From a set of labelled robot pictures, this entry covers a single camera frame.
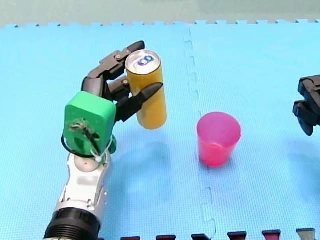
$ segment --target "zip tie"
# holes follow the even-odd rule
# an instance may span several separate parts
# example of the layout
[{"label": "zip tie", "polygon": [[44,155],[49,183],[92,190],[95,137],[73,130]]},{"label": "zip tie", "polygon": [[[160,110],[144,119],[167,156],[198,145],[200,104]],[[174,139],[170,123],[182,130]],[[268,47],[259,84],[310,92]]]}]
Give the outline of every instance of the zip tie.
[{"label": "zip tie", "polygon": [[91,154],[94,156],[95,161],[96,161],[97,163],[101,163],[101,162],[102,162],[102,158],[103,158],[104,155],[107,154],[107,151],[108,151],[109,148],[111,147],[111,144],[112,144],[113,139],[114,139],[114,136],[111,135],[108,146],[106,146],[105,150],[103,151],[103,153],[102,153],[100,156],[97,155],[97,154],[95,154],[95,153],[92,151],[92,149],[90,150],[90,151],[91,151]]}]

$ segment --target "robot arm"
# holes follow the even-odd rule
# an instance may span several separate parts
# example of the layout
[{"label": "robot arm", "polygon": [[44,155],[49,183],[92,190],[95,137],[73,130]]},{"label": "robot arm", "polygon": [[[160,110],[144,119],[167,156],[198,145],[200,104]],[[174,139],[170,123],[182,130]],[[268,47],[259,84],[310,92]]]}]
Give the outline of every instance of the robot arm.
[{"label": "robot arm", "polygon": [[108,195],[104,182],[117,145],[113,127],[136,114],[163,87],[154,83],[130,97],[127,77],[119,78],[125,72],[127,57],[144,48],[145,43],[139,41],[104,58],[67,104],[61,143],[70,153],[69,179],[43,239],[98,239]]},{"label": "robot arm", "polygon": [[320,125],[320,75],[301,78],[298,92],[304,100],[294,103],[293,113],[304,133],[311,136],[314,127]]}]

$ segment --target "black cable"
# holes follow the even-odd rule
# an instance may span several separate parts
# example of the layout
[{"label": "black cable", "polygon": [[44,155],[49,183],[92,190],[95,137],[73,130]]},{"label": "black cable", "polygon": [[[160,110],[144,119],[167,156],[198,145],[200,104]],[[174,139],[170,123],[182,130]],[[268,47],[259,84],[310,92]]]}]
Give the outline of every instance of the black cable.
[{"label": "black cable", "polygon": [[81,154],[81,153],[78,153],[78,152],[75,152],[73,150],[71,150],[66,142],[65,142],[65,136],[62,134],[62,137],[61,137],[61,143],[62,143],[62,146],[65,148],[65,150],[67,150],[69,153],[73,154],[73,155],[76,155],[80,158],[85,158],[85,159],[91,159],[91,158],[94,158],[95,156],[93,155],[84,155],[84,154]]},{"label": "black cable", "polygon": [[91,144],[93,145],[94,149],[97,152],[97,155],[100,156],[101,155],[101,151],[95,141],[94,135],[91,134],[86,128],[82,129],[84,131],[85,136],[89,139],[89,141],[91,142]]}]

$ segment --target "black ribbed cylinder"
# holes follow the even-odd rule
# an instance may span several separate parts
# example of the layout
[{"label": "black ribbed cylinder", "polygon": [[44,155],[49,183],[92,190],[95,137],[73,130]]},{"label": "black ribbed cylinder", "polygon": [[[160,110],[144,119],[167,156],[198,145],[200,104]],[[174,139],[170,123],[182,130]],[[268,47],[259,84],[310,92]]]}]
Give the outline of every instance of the black ribbed cylinder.
[{"label": "black ribbed cylinder", "polygon": [[100,227],[98,219],[90,212],[63,208],[53,214],[44,239],[97,240]]}]

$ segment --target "green 3d-printed part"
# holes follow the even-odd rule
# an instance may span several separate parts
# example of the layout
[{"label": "green 3d-printed part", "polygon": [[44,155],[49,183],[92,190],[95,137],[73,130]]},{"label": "green 3d-printed part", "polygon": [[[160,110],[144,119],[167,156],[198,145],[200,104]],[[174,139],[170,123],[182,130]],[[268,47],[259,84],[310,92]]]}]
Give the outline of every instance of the green 3d-printed part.
[{"label": "green 3d-printed part", "polygon": [[[70,149],[83,155],[92,155],[91,150],[95,152],[82,129],[85,128],[103,152],[111,139],[116,111],[113,102],[85,91],[79,92],[65,107],[63,135]],[[115,151],[114,137],[112,142],[110,147]]]}]

